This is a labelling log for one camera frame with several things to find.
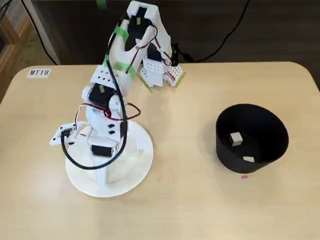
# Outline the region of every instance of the label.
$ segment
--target label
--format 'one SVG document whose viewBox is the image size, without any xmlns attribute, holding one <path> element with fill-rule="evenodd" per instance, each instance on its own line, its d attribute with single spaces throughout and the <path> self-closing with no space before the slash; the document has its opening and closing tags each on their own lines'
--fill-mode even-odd
<svg viewBox="0 0 320 240">
<path fill-rule="evenodd" d="M 28 79 L 47 79 L 50 72 L 51 68 L 32 68 L 26 77 Z"/>
<path fill-rule="evenodd" d="M 105 92 L 105 88 L 103 85 L 100 85 L 100 92 L 103 94 Z"/>
</svg>

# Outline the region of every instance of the power cord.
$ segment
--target power cord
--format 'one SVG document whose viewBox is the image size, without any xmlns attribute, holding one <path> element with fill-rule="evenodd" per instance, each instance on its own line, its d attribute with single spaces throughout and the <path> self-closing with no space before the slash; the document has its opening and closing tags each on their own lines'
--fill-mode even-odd
<svg viewBox="0 0 320 240">
<path fill-rule="evenodd" d="M 44 42 L 43 42 L 43 40 L 42 40 L 42 38 L 41 38 L 41 36 L 40 36 L 39 30 L 38 30 L 38 28 L 37 28 L 37 25 L 36 25 L 34 19 L 32 18 L 32 16 L 31 16 L 31 14 L 30 14 L 30 12 L 29 12 L 29 10 L 28 10 L 28 8 L 27 8 L 24 0 L 21 0 L 21 3 L 22 3 L 25 11 L 27 12 L 27 14 L 28 14 L 28 16 L 29 16 L 29 19 L 31 20 L 31 22 L 32 22 L 32 24 L 33 24 L 33 26 L 34 26 L 34 29 L 35 29 L 36 34 L 38 35 L 38 37 L 39 37 L 39 39 L 40 39 L 40 43 L 41 43 L 41 46 L 42 46 L 45 54 L 46 54 L 46 55 L 48 56 L 48 58 L 53 62 L 54 65 L 58 65 L 58 64 L 56 63 L 56 61 L 55 61 L 55 60 L 50 56 L 50 54 L 48 53 L 48 51 L 47 51 L 47 49 L 46 49 L 46 47 L 45 47 L 45 44 L 44 44 Z"/>
<path fill-rule="evenodd" d="M 189 63 L 201 63 L 201 62 L 203 62 L 203 61 L 206 61 L 206 60 L 212 58 L 214 55 L 216 55 L 216 54 L 220 51 L 220 49 L 222 49 L 222 47 L 224 46 L 224 44 L 226 43 L 226 41 L 228 40 L 228 38 L 237 30 L 237 28 L 239 27 L 242 19 L 243 19 L 244 16 L 245 16 L 245 13 L 246 13 L 246 11 L 247 11 L 247 8 L 248 8 L 248 6 L 249 6 L 250 1 L 251 1 L 251 0 L 247 0 L 247 1 L 246 1 L 245 5 L 244 5 L 244 8 L 243 8 L 243 10 L 242 10 L 242 13 L 241 13 L 241 15 L 240 15 L 240 18 L 239 18 L 238 22 L 236 23 L 236 25 L 235 25 L 235 26 L 233 27 L 233 29 L 224 37 L 224 39 L 223 39 L 222 43 L 220 44 L 220 46 L 219 46 L 213 53 L 211 53 L 210 55 L 208 55 L 208 56 L 206 56 L 206 57 L 204 57 L 204 58 L 202 58 L 202 59 L 195 60 L 190 54 L 182 52 L 182 51 L 179 49 L 178 44 L 173 44 L 173 45 L 172 45 L 172 47 L 173 47 L 173 52 L 178 51 L 178 52 L 182 55 L 182 57 L 184 58 L 184 60 L 186 60 L 186 61 L 189 62 Z"/>
<path fill-rule="evenodd" d="M 120 19 L 120 21 L 117 23 L 117 26 L 119 27 L 123 21 L 123 17 Z M 61 146 L 62 146 L 62 150 L 65 154 L 65 156 L 70 160 L 70 162 L 72 162 L 74 165 L 76 165 L 78 168 L 80 169 L 84 169 L 84 170 L 97 170 L 97 169 L 101 169 L 104 168 L 110 164 L 112 164 L 115 160 L 117 160 L 117 158 L 122 154 L 122 152 L 125 149 L 126 143 L 127 143 L 127 136 L 128 136 L 128 117 L 127 117 L 127 113 L 126 113 L 126 107 L 125 107 L 125 103 L 124 103 L 124 99 L 123 96 L 121 94 L 117 79 L 115 77 L 115 74 L 112 70 L 111 64 L 110 64 L 110 59 L 109 59 L 109 54 L 110 54 L 110 50 L 112 47 L 112 44 L 114 42 L 116 38 L 116 33 L 113 33 L 111 35 L 111 39 L 110 42 L 108 44 L 107 47 L 107 52 L 106 52 L 106 64 L 107 67 L 109 68 L 109 72 L 110 75 L 114 81 L 114 85 L 115 85 L 115 89 L 117 94 L 119 95 L 119 99 L 120 99 L 120 105 L 121 105 L 121 110 L 122 110 L 122 115 L 123 115 L 123 128 L 124 128 L 124 133 L 123 133 L 123 141 L 122 141 L 122 145 L 121 148 L 119 149 L 119 151 L 114 155 L 114 157 L 100 165 L 96 165 L 96 166 L 84 166 L 78 162 L 76 162 L 68 153 L 67 149 L 66 149 L 66 145 L 65 145 L 65 136 L 67 136 L 68 134 L 70 134 L 70 130 L 66 129 L 64 131 L 62 131 L 61 133 Z"/>
<path fill-rule="evenodd" d="M 9 0 L 5 4 L 3 4 L 2 7 L 0 7 L 0 13 L 2 12 L 2 10 L 4 10 L 2 16 L 0 17 L 0 22 L 5 17 L 6 12 L 7 12 L 7 10 L 8 10 L 8 8 L 9 8 L 9 6 L 10 6 L 12 1 L 13 0 Z"/>
</svg>

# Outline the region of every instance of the green tape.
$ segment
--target green tape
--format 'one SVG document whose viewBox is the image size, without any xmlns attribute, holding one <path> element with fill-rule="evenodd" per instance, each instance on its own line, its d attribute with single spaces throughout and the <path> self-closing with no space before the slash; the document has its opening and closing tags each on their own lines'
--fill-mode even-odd
<svg viewBox="0 0 320 240">
<path fill-rule="evenodd" d="M 115 70 L 119 70 L 119 71 L 125 72 L 125 71 L 127 71 L 127 69 L 128 69 L 129 66 L 130 66 L 130 65 L 127 64 L 127 63 L 123 63 L 123 62 L 117 61 L 117 62 L 115 63 L 115 65 L 113 66 L 113 68 L 114 68 Z M 134 68 L 133 68 L 132 66 L 129 68 L 128 73 L 130 74 L 130 76 L 131 76 L 132 79 L 135 78 L 136 72 L 135 72 L 135 70 L 134 70 Z"/>
<path fill-rule="evenodd" d="M 184 72 L 184 73 L 182 74 L 182 76 L 181 76 L 181 78 L 180 78 L 180 81 L 175 85 L 175 88 L 177 88 L 177 87 L 180 85 L 180 83 L 181 83 L 182 80 L 184 79 L 185 75 L 186 75 L 186 72 Z"/>
<path fill-rule="evenodd" d="M 104 67 L 106 67 L 107 66 L 107 61 L 109 60 L 109 56 L 106 54 L 105 56 L 104 56 L 104 60 L 103 60 L 103 63 L 102 63 L 102 65 L 104 66 Z"/>
<path fill-rule="evenodd" d="M 107 9 L 107 0 L 95 0 L 98 9 L 106 10 Z"/>
<path fill-rule="evenodd" d="M 149 90 L 150 93 L 152 93 L 152 89 L 151 87 L 149 87 L 149 85 L 145 82 L 145 80 L 142 78 L 142 76 L 140 76 L 138 74 L 139 79 L 141 80 L 141 82 L 143 83 L 143 85 Z"/>
<path fill-rule="evenodd" d="M 126 42 L 128 37 L 129 37 L 127 31 L 124 30 L 123 28 L 119 27 L 119 26 L 116 26 L 113 32 L 115 34 L 119 34 L 122 37 L 124 42 Z"/>
</svg>

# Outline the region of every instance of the white plastic part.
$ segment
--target white plastic part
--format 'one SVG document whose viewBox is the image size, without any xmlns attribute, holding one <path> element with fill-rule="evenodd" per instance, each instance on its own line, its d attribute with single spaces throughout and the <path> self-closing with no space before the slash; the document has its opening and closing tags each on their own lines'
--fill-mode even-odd
<svg viewBox="0 0 320 240">
<path fill-rule="evenodd" d="M 183 75 L 184 75 L 184 70 L 179 64 L 178 66 L 170 66 L 167 73 L 165 74 L 164 79 L 171 87 L 175 87 L 178 84 L 178 82 L 181 80 Z"/>
<path fill-rule="evenodd" d="M 155 86 L 155 85 L 153 84 L 153 82 L 151 81 L 151 79 L 148 78 L 147 70 L 146 70 L 144 67 L 141 68 L 140 75 L 141 75 L 142 79 L 144 80 L 144 82 L 145 82 L 150 88 L 153 88 L 153 87 Z"/>
<path fill-rule="evenodd" d="M 128 96 L 132 86 L 132 79 L 129 74 L 123 71 L 113 70 L 116 77 L 116 82 L 119 85 L 122 96 L 125 98 Z"/>
<path fill-rule="evenodd" d="M 102 65 L 97 66 L 90 79 L 90 83 L 100 84 L 114 90 L 116 89 L 112 76 L 110 75 L 109 68 Z"/>
<path fill-rule="evenodd" d="M 91 133 L 92 130 L 93 130 L 93 128 L 91 126 L 86 126 L 86 127 L 82 128 L 81 130 L 79 130 L 79 134 L 86 137 L 86 136 L 89 136 L 89 134 Z"/>
<path fill-rule="evenodd" d="M 157 32 L 155 31 L 153 26 L 148 26 L 145 30 L 145 33 L 142 37 L 142 39 L 136 39 L 136 45 L 139 48 L 142 48 L 146 46 L 155 36 Z"/>
<path fill-rule="evenodd" d="M 129 20 L 124 19 L 120 25 L 120 28 L 127 30 Z M 132 68 L 134 71 L 138 71 L 142 59 L 147 55 L 148 47 L 141 48 L 138 52 L 136 47 L 131 48 L 129 51 L 125 51 L 125 42 L 120 34 L 117 34 L 114 38 L 112 47 L 109 53 L 109 60 L 112 64 L 121 63 L 129 65 L 136 57 L 132 63 Z"/>
<path fill-rule="evenodd" d="M 85 102 L 89 102 L 89 95 L 91 92 L 92 86 L 85 86 L 82 90 L 81 97 Z"/>
<path fill-rule="evenodd" d="M 147 176 L 154 157 L 152 140 L 146 130 L 136 122 L 128 121 L 128 125 L 124 152 L 109 166 L 100 171 L 90 171 L 80 169 L 68 159 L 65 160 L 66 173 L 79 191 L 93 197 L 114 197 L 132 190 Z M 92 155 L 83 136 L 78 137 L 75 144 L 68 148 L 68 152 L 82 165 L 92 166 L 102 162 L 101 157 Z"/>
<path fill-rule="evenodd" d="M 254 163 L 255 162 L 255 158 L 252 156 L 244 156 L 243 160 Z"/>
<path fill-rule="evenodd" d="M 109 127 L 110 131 L 112 131 L 115 128 L 115 126 Z M 87 136 L 87 143 L 89 145 L 96 145 L 96 146 L 102 146 L 107 148 L 115 148 L 117 145 L 117 141 L 112 140 L 106 135 L 101 134 L 100 132 L 96 131 L 95 129 L 92 129 L 90 134 Z"/>
<path fill-rule="evenodd" d="M 166 67 L 162 62 L 149 59 L 147 56 L 143 58 L 143 67 L 148 72 L 159 74 L 164 74 L 168 70 L 168 67 Z"/>
<path fill-rule="evenodd" d="M 160 48 L 158 47 L 155 40 L 153 40 L 152 43 L 161 52 L 162 58 L 168 59 L 168 57 L 163 52 L 166 52 L 169 56 L 171 56 L 172 54 L 171 37 L 168 35 L 164 25 L 162 24 L 158 6 L 144 3 L 144 2 L 139 2 L 139 1 L 131 1 L 129 4 L 129 7 L 126 10 L 129 18 L 131 18 L 132 15 L 135 16 L 140 7 L 146 9 L 144 17 L 146 19 L 149 19 L 158 29 L 158 34 L 156 39 L 160 45 Z"/>
<path fill-rule="evenodd" d="M 162 87 L 164 85 L 164 75 L 162 73 L 147 70 L 148 81 L 152 85 Z"/>
<path fill-rule="evenodd" d="M 241 145 L 243 138 L 242 138 L 240 132 L 230 133 L 230 141 L 231 141 L 232 147 Z"/>
<path fill-rule="evenodd" d="M 107 118 L 102 111 L 98 111 L 92 107 L 87 107 L 85 116 L 93 129 L 99 132 L 100 135 L 106 136 L 111 140 L 120 142 L 120 121 L 114 121 Z M 114 119 L 122 118 L 118 111 L 111 111 L 111 117 Z"/>
<path fill-rule="evenodd" d="M 120 98 L 118 95 L 113 95 L 109 101 L 109 109 L 110 110 L 118 110 L 120 105 Z"/>
<path fill-rule="evenodd" d="M 80 130 L 85 125 L 88 125 L 88 123 L 85 121 L 79 121 L 79 122 L 77 122 L 77 129 Z M 71 123 L 67 123 L 67 124 L 63 124 L 63 125 L 59 126 L 58 130 L 55 132 L 55 134 L 53 135 L 53 137 L 51 138 L 51 140 L 49 142 L 50 146 L 61 145 L 61 133 L 62 133 L 62 131 L 66 130 L 66 129 L 70 129 L 71 132 L 70 132 L 70 136 L 64 137 L 64 143 L 68 144 L 68 143 L 74 143 L 76 141 L 77 136 L 78 136 L 78 132 L 76 131 L 75 123 L 71 122 Z"/>
</svg>

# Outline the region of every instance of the dark background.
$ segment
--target dark background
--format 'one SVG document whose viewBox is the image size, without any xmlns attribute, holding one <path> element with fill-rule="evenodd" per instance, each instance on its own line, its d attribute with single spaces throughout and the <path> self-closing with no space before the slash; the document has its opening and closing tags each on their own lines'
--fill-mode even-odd
<svg viewBox="0 0 320 240">
<path fill-rule="evenodd" d="M 33 1 L 62 64 L 101 64 L 129 0 Z M 237 23 L 246 0 L 144 0 L 159 7 L 162 23 L 195 59 L 213 52 Z M 320 89 L 320 1 L 251 0 L 244 19 L 207 62 L 292 61 L 306 67 Z"/>
<path fill-rule="evenodd" d="M 5 40 L 3 40 L 3 38 L 0 36 L 0 53 L 2 51 L 2 49 L 4 49 L 6 46 Z"/>
</svg>

